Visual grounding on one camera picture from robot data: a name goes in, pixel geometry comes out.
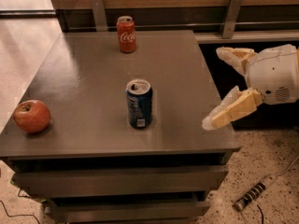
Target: red apple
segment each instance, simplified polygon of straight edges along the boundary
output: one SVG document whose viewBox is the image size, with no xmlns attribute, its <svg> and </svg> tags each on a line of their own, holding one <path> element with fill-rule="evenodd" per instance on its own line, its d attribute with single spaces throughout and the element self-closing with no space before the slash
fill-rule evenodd
<svg viewBox="0 0 299 224">
<path fill-rule="evenodd" d="M 23 131 L 38 133 L 50 124 L 50 111 L 41 101 L 29 100 L 16 107 L 12 118 Z"/>
</svg>

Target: cable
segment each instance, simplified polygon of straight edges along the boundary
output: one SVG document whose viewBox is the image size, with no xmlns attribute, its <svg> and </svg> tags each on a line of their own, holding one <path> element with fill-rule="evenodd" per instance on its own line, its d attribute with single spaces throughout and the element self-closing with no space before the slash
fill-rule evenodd
<svg viewBox="0 0 299 224">
<path fill-rule="evenodd" d="M 35 215 L 26 215 L 26 214 L 19 214 L 19 215 L 10 215 L 9 213 L 8 213 L 8 211 L 7 211 L 7 208 L 6 208 L 6 206 L 4 205 L 4 203 L 0 200 L 0 203 L 3 205 L 3 208 L 4 208 L 4 210 L 5 210 L 5 212 L 6 212 L 6 214 L 7 214 L 7 216 L 8 217 L 11 217 L 11 218 L 14 218 L 14 217 L 34 217 L 35 219 L 36 219 L 36 221 L 37 221 L 37 223 L 38 224 L 40 224 L 40 222 L 39 222 L 39 220 L 36 218 L 36 216 Z"/>
<path fill-rule="evenodd" d="M 243 211 L 244 208 L 248 206 L 252 201 L 260 197 L 263 191 L 269 189 L 270 186 L 278 179 L 280 175 L 284 175 L 285 173 L 287 173 L 292 168 L 292 166 L 298 161 L 298 159 L 299 156 L 297 156 L 285 170 L 278 172 L 274 175 L 265 176 L 262 180 L 260 180 L 260 182 L 257 185 L 255 185 L 252 189 L 246 192 L 240 199 L 238 199 L 233 204 L 233 207 L 239 212 Z"/>
<path fill-rule="evenodd" d="M 262 216 L 262 224 L 263 224 L 263 211 L 262 211 L 262 208 L 257 204 L 259 210 L 260 210 L 260 213 L 261 213 L 261 216 Z"/>
<path fill-rule="evenodd" d="M 285 173 L 287 173 L 292 168 L 292 166 L 298 161 L 298 159 L 299 159 L 299 155 L 296 157 L 296 159 L 294 159 L 294 161 L 291 162 L 289 167 L 287 167 L 285 170 L 279 173 L 276 173 L 276 176 L 284 175 Z"/>
</svg>

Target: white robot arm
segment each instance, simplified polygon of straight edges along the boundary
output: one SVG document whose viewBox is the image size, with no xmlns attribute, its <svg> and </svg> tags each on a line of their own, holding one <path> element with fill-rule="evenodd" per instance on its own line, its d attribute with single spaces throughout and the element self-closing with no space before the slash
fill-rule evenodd
<svg viewBox="0 0 299 224">
<path fill-rule="evenodd" d="M 257 110 L 257 106 L 293 103 L 299 98 L 296 47 L 284 45 L 255 53 L 253 49 L 219 48 L 220 59 L 244 76 L 245 91 L 234 87 L 203 119 L 205 130 L 215 130 Z"/>
</svg>

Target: coca-cola can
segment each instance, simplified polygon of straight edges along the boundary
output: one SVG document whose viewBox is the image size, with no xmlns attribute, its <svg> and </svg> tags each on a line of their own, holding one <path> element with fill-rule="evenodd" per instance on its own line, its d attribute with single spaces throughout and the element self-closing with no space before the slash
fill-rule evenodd
<svg viewBox="0 0 299 224">
<path fill-rule="evenodd" d="M 122 16 L 117 22 L 120 50 L 130 53 L 135 50 L 135 23 L 130 16 Z"/>
</svg>

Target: blue soda can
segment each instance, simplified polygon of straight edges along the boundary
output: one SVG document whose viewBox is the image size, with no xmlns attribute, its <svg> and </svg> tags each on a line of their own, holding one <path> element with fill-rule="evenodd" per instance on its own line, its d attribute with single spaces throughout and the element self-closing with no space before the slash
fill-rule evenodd
<svg viewBox="0 0 299 224">
<path fill-rule="evenodd" d="M 145 79 L 134 79 L 125 90 L 128 104 L 129 123 L 137 129 L 147 128 L 151 121 L 152 88 Z"/>
</svg>

